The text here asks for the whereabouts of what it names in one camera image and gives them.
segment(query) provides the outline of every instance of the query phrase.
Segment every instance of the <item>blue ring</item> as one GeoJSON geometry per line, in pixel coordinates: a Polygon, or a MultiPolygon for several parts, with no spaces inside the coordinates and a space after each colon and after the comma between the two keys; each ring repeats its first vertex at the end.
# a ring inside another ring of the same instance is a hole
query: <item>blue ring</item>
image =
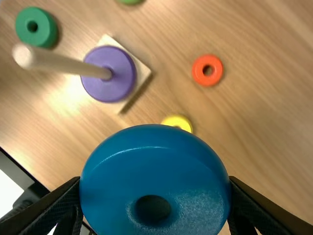
{"type": "Polygon", "coordinates": [[[122,130],[87,160],[80,183],[83,213],[97,234],[217,234],[230,210],[223,163],[196,136],[165,125],[122,130]],[[145,195],[169,202],[160,226],[142,224],[134,204],[145,195]]]}

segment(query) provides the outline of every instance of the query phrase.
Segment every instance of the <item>orange ring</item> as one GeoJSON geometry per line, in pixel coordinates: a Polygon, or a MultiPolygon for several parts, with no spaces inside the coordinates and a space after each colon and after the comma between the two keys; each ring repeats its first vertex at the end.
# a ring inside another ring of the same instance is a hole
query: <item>orange ring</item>
{"type": "Polygon", "coordinates": [[[196,82],[203,86],[214,86],[221,79],[223,74],[223,64],[214,55],[203,55],[199,57],[192,66],[192,76],[196,82]],[[203,69],[207,66],[212,68],[211,75],[205,75],[203,69]]]}

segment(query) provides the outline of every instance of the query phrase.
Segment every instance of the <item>green ring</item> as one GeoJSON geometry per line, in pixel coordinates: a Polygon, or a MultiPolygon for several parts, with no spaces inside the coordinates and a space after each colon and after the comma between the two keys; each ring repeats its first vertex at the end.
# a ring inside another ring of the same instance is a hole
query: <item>green ring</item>
{"type": "Polygon", "coordinates": [[[121,3],[127,4],[127,5],[135,5],[138,4],[144,0],[119,0],[121,3]]]}
{"type": "Polygon", "coordinates": [[[36,47],[51,47],[58,40],[58,27],[53,17],[38,7],[19,12],[15,31],[20,40],[36,47]]]}

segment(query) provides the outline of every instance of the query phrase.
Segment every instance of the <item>wood grain surface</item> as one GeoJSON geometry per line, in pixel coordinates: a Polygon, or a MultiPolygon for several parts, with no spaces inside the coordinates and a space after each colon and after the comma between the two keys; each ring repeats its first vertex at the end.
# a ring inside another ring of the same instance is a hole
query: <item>wood grain surface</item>
{"type": "Polygon", "coordinates": [[[312,12],[312,0],[4,0],[0,146],[53,190],[80,175],[108,136],[180,113],[230,175],[313,223],[312,12]],[[56,52],[82,59],[108,33],[153,70],[126,113],[106,112],[78,76],[14,63],[15,17],[30,5],[58,20],[56,52]],[[213,88],[191,78],[205,53],[225,67],[213,88]]]}

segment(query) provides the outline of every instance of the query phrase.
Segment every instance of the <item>wooden dowel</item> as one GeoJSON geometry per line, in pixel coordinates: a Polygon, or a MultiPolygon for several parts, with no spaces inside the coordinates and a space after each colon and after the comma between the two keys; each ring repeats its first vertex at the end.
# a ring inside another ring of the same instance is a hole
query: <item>wooden dowel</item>
{"type": "Polygon", "coordinates": [[[36,69],[64,72],[87,77],[97,77],[104,80],[109,80],[112,77],[112,72],[107,68],[84,63],[23,43],[13,47],[12,55],[16,63],[27,70],[36,69]]]}

